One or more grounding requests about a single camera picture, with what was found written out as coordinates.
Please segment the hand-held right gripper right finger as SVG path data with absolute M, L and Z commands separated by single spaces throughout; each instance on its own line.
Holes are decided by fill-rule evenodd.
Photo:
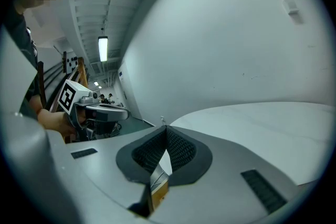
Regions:
M 172 186 L 151 215 L 155 224 L 257 224 L 297 194 L 297 185 L 246 147 L 200 132 L 169 127 L 203 144 L 212 163 L 193 184 Z

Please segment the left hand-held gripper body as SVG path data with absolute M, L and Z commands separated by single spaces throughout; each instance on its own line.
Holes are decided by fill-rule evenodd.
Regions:
M 120 120 L 117 107 L 100 102 L 97 92 L 68 79 L 61 88 L 58 104 L 75 128 L 78 141 L 110 137 Z

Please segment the person's left forearm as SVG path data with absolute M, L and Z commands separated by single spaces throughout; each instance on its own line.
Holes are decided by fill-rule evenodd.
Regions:
M 30 107 L 37 115 L 37 121 L 47 130 L 57 131 L 64 135 L 64 113 L 50 112 L 43 108 L 40 95 L 35 95 L 29 100 Z

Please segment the white wall junction box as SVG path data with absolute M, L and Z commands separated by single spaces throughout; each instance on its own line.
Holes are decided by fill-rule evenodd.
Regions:
M 292 23 L 295 25 L 304 24 L 300 9 L 294 0 L 283 0 L 282 6 Z

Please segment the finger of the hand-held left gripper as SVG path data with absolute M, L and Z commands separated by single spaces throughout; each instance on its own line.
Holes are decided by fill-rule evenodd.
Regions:
M 127 109 L 110 104 L 97 103 L 85 107 L 86 119 L 98 122 L 117 122 L 129 118 Z

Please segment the person's left hand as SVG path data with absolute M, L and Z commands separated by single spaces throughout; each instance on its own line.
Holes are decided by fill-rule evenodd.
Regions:
M 84 109 L 79 109 L 77 111 L 78 123 L 82 124 L 86 120 L 86 113 Z M 62 126 L 64 127 L 63 134 L 67 135 L 76 135 L 76 128 L 69 121 L 69 115 L 65 112 L 62 113 Z

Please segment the white panel with black dots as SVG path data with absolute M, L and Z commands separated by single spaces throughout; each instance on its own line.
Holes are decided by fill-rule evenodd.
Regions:
M 72 73 L 78 65 L 78 58 L 76 54 L 71 52 L 63 52 L 62 69 L 65 74 Z

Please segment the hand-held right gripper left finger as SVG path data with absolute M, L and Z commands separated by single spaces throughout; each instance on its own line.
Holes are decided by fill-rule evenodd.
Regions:
M 58 178 L 74 206 L 63 210 L 61 223 L 166 224 L 164 219 L 144 218 L 128 210 L 140 202 L 145 186 L 128 181 L 115 159 L 120 148 L 156 129 L 73 144 L 65 144 L 59 133 L 48 130 Z

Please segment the white kidney-shaped desk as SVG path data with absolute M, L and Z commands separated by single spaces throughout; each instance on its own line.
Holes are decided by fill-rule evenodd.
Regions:
M 336 108 L 306 102 L 218 106 L 189 113 L 172 126 L 240 144 L 297 185 L 319 179 L 336 145 Z

